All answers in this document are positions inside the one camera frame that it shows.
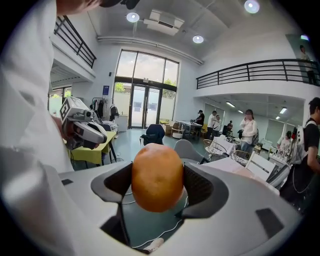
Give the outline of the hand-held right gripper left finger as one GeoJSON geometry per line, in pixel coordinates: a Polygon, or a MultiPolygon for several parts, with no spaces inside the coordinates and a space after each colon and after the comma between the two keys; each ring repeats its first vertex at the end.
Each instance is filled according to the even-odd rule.
{"type": "Polygon", "coordinates": [[[132,184],[132,165],[132,162],[122,162],[96,176],[91,181],[91,190],[104,202],[121,203],[132,184]]]}

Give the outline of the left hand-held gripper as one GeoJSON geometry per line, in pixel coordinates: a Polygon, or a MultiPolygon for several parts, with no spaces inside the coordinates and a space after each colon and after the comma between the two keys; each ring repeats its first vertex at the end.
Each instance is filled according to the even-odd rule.
{"type": "Polygon", "coordinates": [[[80,147],[93,150],[106,143],[106,130],[94,122],[94,113],[79,98],[70,96],[65,99],[60,108],[60,118],[69,150],[80,147]]]}

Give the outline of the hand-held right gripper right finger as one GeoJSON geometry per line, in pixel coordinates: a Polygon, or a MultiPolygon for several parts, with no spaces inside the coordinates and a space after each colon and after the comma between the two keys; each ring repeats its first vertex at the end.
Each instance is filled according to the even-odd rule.
{"type": "Polygon", "coordinates": [[[215,175],[203,171],[200,165],[184,165],[183,185],[188,206],[175,215],[177,218],[210,218],[229,198],[227,185],[215,175]]]}

